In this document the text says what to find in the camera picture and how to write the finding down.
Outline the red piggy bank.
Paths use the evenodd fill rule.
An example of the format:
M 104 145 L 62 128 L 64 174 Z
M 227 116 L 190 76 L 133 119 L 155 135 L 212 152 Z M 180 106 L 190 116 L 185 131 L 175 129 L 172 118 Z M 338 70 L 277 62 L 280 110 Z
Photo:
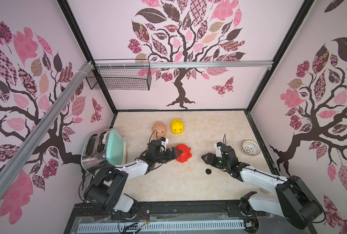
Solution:
M 176 161 L 180 163 L 184 163 L 184 162 L 187 162 L 188 159 L 192 157 L 191 148 L 188 147 L 187 145 L 179 144 L 176 146 L 176 149 L 182 151 L 182 154 L 176 159 Z

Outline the yellow piggy bank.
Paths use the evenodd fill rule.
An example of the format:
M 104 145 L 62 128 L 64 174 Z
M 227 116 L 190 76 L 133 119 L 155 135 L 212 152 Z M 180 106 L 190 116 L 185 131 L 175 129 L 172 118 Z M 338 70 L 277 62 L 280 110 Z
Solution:
M 173 134 L 182 134 L 184 131 L 184 123 L 179 119 L 174 119 L 170 124 L 170 129 Z

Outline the pink piggy bank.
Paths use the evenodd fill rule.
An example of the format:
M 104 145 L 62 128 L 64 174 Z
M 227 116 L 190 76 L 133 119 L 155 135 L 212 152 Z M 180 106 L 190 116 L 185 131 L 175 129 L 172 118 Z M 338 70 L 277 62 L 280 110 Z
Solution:
M 152 131 L 153 131 L 153 136 L 156 137 L 156 138 L 165 137 L 167 135 L 167 127 L 161 121 L 157 121 L 152 126 Z

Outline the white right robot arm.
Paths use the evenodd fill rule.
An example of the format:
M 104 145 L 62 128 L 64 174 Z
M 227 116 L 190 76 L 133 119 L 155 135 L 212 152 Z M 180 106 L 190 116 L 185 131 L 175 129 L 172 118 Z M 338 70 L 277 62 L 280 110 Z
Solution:
M 215 144 L 216 152 L 202 155 L 209 166 L 228 173 L 241 182 L 255 185 L 270 193 L 269 196 L 248 192 L 240 199 L 239 209 L 250 217 L 257 212 L 284 217 L 292 226 L 303 230 L 325 211 L 305 182 L 298 176 L 277 176 L 260 171 L 241 162 L 231 146 Z

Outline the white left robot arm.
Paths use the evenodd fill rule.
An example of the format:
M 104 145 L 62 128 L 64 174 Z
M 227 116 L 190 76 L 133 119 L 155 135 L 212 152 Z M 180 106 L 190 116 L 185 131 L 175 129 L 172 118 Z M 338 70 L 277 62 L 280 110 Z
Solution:
M 133 217 L 137 212 L 138 202 L 123 192 L 127 181 L 146 175 L 156 169 L 156 164 L 166 164 L 178 159 L 183 151 L 176 147 L 166 148 L 166 139 L 152 140 L 134 162 L 120 166 L 106 163 L 96 167 L 91 174 L 83 201 L 89 202 L 102 212 L 121 212 Z

